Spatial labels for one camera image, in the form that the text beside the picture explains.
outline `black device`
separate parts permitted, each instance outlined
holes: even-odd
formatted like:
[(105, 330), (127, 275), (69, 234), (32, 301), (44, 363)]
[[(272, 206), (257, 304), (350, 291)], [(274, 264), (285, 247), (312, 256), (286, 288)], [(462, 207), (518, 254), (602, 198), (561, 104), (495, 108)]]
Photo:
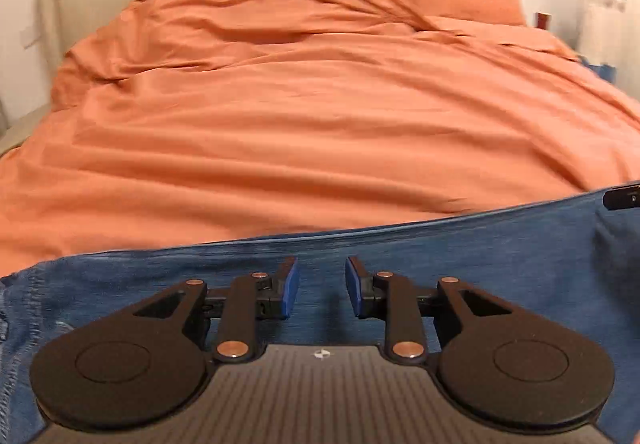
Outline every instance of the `black device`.
[(609, 211), (640, 207), (640, 184), (631, 184), (609, 189), (602, 197), (602, 204)]
[[(298, 265), (230, 287), (193, 279), (65, 334), (31, 364), (38, 444), (605, 444), (614, 369), (597, 344), (453, 277), (415, 286), (345, 264), (380, 347), (262, 345)], [(422, 317), (441, 352), (428, 352)], [(210, 318), (220, 318), (204, 350)]]

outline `logo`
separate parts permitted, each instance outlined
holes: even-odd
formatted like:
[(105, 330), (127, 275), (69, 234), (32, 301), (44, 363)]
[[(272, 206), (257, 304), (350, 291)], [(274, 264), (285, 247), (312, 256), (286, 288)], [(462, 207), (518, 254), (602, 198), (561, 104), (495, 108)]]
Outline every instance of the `logo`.
[(321, 350), (316, 350), (314, 352), (314, 357), (316, 359), (323, 360), (331, 357), (331, 352), (329, 352), (329, 350), (324, 350), (324, 348), (322, 348)]

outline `wall outlet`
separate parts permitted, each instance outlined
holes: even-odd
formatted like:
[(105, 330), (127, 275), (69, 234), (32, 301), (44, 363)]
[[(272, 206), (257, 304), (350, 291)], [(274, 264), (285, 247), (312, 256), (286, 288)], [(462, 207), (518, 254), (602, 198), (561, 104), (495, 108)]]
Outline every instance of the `wall outlet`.
[(40, 29), (34, 23), (29, 27), (26, 27), (20, 32), (20, 44), (22, 48), (27, 49), (40, 39)]

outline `blue jeans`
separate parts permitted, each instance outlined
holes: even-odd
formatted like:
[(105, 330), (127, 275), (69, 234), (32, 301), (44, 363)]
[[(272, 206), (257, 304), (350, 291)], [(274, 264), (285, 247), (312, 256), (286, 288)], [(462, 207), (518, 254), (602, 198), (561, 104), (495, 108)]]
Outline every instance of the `blue jeans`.
[(293, 254), (301, 265), (293, 315), (261, 323), (263, 337), (381, 341), (382, 323), (357, 321), (351, 311), (344, 259), (353, 254), (369, 270), (396, 270), (426, 286), (455, 275), (603, 345), (616, 365), (616, 385), (600, 425), (626, 444), (640, 429), (639, 241), (640, 211), (606, 211), (597, 192), (425, 223), (40, 263), (0, 281), (0, 443), (27, 442), (42, 427), (29, 385), (38, 348), (185, 279), (226, 286), (249, 271), (273, 271)]

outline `round black disc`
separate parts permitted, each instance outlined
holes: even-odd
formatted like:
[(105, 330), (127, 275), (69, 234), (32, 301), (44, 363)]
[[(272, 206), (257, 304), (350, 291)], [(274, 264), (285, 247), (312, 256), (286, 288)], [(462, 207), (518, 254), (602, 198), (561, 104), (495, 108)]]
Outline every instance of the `round black disc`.
[(144, 319), (126, 331), (79, 329), (36, 354), (31, 385), (52, 421), (75, 429), (140, 426), (180, 408), (206, 376), (190, 340)]
[(614, 369), (597, 344), (533, 316), (492, 316), (465, 328), (438, 364), (451, 396), (510, 427), (552, 430), (598, 413)]

